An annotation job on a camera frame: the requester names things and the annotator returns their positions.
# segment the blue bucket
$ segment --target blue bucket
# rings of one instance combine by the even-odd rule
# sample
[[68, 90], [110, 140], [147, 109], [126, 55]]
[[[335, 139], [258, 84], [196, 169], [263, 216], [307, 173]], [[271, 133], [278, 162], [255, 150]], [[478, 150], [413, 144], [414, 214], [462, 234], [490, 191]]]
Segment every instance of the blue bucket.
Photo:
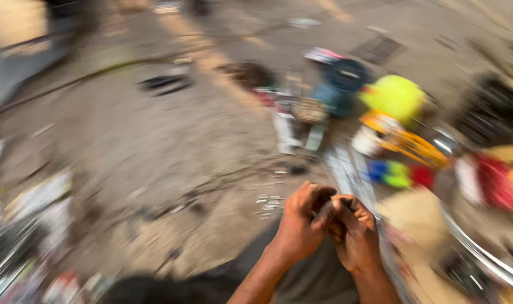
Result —
[[325, 66], [322, 74], [325, 82], [316, 86], [313, 98], [320, 100], [332, 115], [353, 114], [356, 92], [369, 79], [367, 69], [356, 60], [341, 59]]

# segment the cable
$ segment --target cable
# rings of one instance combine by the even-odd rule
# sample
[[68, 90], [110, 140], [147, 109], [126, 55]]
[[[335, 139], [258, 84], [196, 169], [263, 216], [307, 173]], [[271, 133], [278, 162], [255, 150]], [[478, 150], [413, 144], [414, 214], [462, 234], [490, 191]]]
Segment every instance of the cable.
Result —
[[102, 76], [102, 75], [104, 75], [106, 73], [110, 73], [110, 72], [113, 72], [113, 71], [118, 70], [118, 69], [126, 68], [127, 66], [137, 66], [139, 64], [170, 63], [170, 62], [173, 62], [173, 60], [175, 58], [179, 57], [180, 55], [183, 55], [183, 54], [186, 54], [186, 53], [198, 52], [198, 51], [201, 51], [201, 50], [210, 49], [211, 47], [212, 46], [203, 46], [203, 47], [200, 47], [200, 48], [189, 49], [189, 50], [185, 50], [185, 51], [181, 51], [181, 52], [172, 52], [170, 54], [163, 55], [163, 56], [149, 57], [149, 58], [143, 58], [143, 59], [136, 59], [136, 60], [131, 60], [131, 61], [126, 61], [126, 62], [114, 64], [112, 66], [107, 66], [106, 68], [99, 69], [99, 70], [97, 70], [95, 72], [86, 74], [86, 75], [84, 75], [82, 77], [73, 79], [73, 80], [71, 80], [69, 82], [65, 82], [64, 84], [60, 84], [59, 86], [56, 86], [54, 88], [51, 88], [51, 89], [48, 89], [46, 91], [37, 93], [37, 94], [35, 94], [35, 95], [31, 96], [31, 97], [28, 97], [28, 98], [25, 98], [25, 99], [21, 99], [21, 100], [17, 100], [15, 102], [11, 102], [11, 103], [7, 104], [6, 106], [0, 107], [0, 114], [4, 113], [4, 112], [6, 112], [6, 111], [8, 111], [8, 110], [10, 110], [10, 109], [12, 109], [14, 107], [21, 106], [24, 103], [30, 102], [32, 100], [36, 100], [36, 99], [38, 99], [40, 97], [43, 97], [43, 96], [51, 94], [51, 93], [53, 93], [55, 91], [64, 89], [64, 88], [66, 88], [68, 86], [71, 86], [73, 84], [77, 84], [78, 82], [88, 81], [88, 80], [94, 79], [96, 77]]

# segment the blue object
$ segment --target blue object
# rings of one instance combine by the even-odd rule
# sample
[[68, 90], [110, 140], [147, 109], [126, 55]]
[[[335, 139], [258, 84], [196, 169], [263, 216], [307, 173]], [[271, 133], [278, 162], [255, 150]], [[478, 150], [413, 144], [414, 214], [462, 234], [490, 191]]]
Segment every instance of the blue object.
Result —
[[354, 110], [355, 93], [368, 81], [367, 69], [358, 61], [341, 59], [322, 70], [325, 82], [316, 86], [313, 98], [330, 114], [347, 116]]
[[382, 176], [388, 172], [388, 161], [370, 160], [367, 164], [367, 175], [374, 182], [382, 182]]

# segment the green object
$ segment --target green object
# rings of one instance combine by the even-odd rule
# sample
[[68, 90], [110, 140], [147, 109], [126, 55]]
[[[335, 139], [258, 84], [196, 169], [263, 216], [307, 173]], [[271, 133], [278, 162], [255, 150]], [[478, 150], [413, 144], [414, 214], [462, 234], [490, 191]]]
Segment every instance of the green object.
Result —
[[410, 188], [412, 186], [410, 169], [407, 166], [395, 161], [388, 161], [387, 165], [388, 172], [382, 176], [382, 181], [398, 189]]

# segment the forearm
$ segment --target forearm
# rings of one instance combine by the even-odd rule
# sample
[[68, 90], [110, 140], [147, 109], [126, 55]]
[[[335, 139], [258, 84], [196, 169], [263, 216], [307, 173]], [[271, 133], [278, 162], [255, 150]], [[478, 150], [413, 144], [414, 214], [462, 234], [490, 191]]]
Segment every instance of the forearm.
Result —
[[275, 285], [291, 265], [270, 243], [227, 304], [268, 304]]
[[401, 304], [382, 263], [353, 277], [361, 304]]

